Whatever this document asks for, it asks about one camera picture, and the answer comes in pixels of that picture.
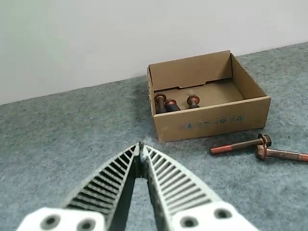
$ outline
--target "cardboard box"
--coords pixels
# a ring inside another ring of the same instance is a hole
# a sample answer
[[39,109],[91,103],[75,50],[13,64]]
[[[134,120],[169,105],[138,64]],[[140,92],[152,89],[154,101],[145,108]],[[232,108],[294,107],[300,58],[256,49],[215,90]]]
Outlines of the cardboard box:
[[[159,141],[265,126],[270,97],[230,51],[151,64],[147,76]],[[156,114],[154,95],[158,92],[176,100],[181,111]],[[200,98],[200,108],[188,109],[186,100],[191,94]]]

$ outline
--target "white wall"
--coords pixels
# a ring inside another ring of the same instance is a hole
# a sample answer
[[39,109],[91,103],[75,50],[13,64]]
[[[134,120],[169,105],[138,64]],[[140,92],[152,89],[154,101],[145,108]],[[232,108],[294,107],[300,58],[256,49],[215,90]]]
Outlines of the white wall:
[[308,41],[306,0],[2,0],[0,104]]

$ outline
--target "bolt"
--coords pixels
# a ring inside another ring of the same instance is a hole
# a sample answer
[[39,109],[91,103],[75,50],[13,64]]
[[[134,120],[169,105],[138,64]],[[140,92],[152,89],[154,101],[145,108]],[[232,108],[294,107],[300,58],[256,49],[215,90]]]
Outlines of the bolt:
[[155,95],[154,100],[157,103],[157,109],[156,109],[156,113],[157,114],[161,114],[161,113],[166,113],[167,110],[164,106],[164,103],[166,101],[166,96],[163,93],[158,93]]
[[198,108],[198,103],[200,102],[200,99],[198,96],[196,95],[190,95],[188,96],[187,98],[187,104],[189,105],[189,108],[190,109],[193,109],[193,108]]
[[265,143],[262,145],[257,145],[255,155],[256,158],[260,160],[265,160],[266,157],[269,156],[280,159],[299,160],[308,162],[308,153],[296,153],[296,152],[268,149]]
[[174,99],[167,99],[165,101],[165,108],[168,112],[176,112],[181,110]]
[[270,139],[269,135],[262,135],[260,133],[258,135],[258,139],[256,139],[256,140],[245,141],[245,142],[241,142],[241,143],[234,143],[234,144],[230,144],[230,145],[210,148],[210,152],[211,152],[211,154],[219,154],[219,153],[225,153],[225,152],[229,152],[229,151],[249,148],[249,147],[256,146],[256,145],[262,145],[264,143],[268,147],[271,146],[271,139]]

